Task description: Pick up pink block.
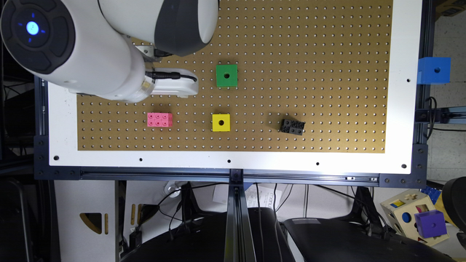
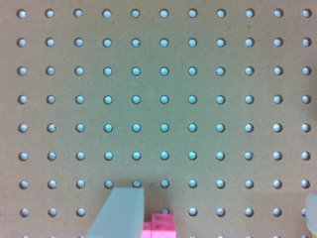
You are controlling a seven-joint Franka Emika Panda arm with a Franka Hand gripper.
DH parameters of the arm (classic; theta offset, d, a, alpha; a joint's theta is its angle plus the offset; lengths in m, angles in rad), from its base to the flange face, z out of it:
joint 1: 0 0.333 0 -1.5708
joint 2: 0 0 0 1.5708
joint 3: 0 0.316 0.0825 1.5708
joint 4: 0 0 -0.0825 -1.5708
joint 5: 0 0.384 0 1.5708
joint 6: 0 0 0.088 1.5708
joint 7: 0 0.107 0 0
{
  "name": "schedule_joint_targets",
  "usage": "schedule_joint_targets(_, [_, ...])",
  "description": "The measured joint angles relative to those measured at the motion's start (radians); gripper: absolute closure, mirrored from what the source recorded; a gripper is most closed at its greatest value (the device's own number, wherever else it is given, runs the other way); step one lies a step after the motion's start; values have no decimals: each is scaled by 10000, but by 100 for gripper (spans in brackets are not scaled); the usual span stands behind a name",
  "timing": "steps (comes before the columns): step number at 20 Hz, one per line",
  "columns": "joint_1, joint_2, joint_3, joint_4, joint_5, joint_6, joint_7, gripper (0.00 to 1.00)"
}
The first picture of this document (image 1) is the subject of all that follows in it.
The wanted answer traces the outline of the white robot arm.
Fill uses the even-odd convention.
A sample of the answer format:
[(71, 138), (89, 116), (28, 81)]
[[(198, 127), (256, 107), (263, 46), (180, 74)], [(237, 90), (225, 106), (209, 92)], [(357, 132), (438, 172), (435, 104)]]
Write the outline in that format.
[(72, 93), (137, 103), (151, 95), (187, 98), (197, 77), (155, 68), (133, 39), (156, 57), (206, 47), (218, 21), (217, 0), (11, 0), (1, 12), (1, 37), (25, 70)]

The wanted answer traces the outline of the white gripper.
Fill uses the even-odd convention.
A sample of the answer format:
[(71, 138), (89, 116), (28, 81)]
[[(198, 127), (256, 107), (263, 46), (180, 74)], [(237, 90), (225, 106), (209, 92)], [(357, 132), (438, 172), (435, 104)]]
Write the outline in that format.
[(176, 95), (188, 98), (199, 91), (199, 80), (191, 71), (182, 68), (153, 68), (146, 71), (152, 95)]

